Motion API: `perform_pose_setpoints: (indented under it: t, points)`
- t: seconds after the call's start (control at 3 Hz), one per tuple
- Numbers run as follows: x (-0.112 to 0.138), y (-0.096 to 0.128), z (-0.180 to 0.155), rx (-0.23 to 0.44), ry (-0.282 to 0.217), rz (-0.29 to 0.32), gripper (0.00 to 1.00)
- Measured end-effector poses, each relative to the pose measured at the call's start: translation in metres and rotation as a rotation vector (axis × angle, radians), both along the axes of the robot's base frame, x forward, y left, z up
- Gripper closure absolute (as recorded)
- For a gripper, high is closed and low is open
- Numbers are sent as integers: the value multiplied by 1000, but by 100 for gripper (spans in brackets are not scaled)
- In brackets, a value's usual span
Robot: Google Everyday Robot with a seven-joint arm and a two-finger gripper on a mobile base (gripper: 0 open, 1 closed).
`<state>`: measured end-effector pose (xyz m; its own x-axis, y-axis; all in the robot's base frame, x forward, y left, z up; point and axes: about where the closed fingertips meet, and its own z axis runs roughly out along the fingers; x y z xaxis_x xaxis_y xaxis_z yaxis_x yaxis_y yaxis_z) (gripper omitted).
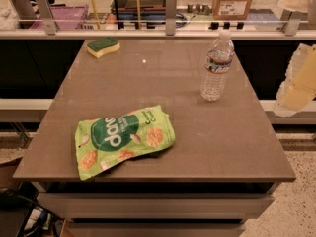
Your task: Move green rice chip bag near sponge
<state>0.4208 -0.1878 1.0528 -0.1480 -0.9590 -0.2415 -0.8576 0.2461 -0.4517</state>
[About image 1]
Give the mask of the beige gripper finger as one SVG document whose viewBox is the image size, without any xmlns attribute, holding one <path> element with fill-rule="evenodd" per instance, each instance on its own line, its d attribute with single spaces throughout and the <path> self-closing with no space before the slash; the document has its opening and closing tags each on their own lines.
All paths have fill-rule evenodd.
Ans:
<svg viewBox="0 0 316 237">
<path fill-rule="evenodd" d="M 316 45 L 301 44 L 293 53 L 276 93 L 277 111 L 301 111 L 316 97 Z"/>
</svg>

